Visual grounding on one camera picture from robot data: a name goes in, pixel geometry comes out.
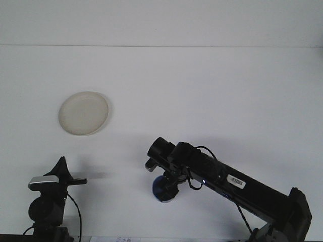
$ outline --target paper plate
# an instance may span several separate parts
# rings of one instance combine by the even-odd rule
[[[62,128],[73,135],[89,135],[105,122],[109,108],[97,92],[79,92],[69,97],[59,112]]]

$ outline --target tripod head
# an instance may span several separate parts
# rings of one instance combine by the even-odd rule
[[[28,188],[40,192],[40,197],[31,203],[28,210],[34,221],[33,235],[51,237],[56,233],[56,228],[63,223],[67,187],[86,183],[86,178],[74,179],[71,176],[64,156],[49,173],[31,179]]]

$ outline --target barcode label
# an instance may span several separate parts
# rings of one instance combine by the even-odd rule
[[[246,185],[246,183],[244,181],[237,179],[236,177],[234,177],[230,174],[227,176],[227,181],[228,181],[228,183],[231,183],[232,185],[235,185],[236,187],[238,187],[240,189],[244,189],[244,186]]]

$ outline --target blue suction cup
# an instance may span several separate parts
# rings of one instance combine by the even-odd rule
[[[160,202],[170,202],[178,193],[177,183],[170,182],[163,175],[158,176],[152,183],[152,193]]]

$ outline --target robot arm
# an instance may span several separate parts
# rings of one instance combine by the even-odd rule
[[[149,171],[157,166],[165,170],[153,185],[161,202],[175,197],[178,184],[188,180],[192,187],[190,179],[195,179],[267,222],[253,231],[250,242],[305,240],[312,215],[305,195],[297,188],[286,196],[188,143],[179,142],[175,146],[161,137],[153,143],[148,156],[145,167]]]

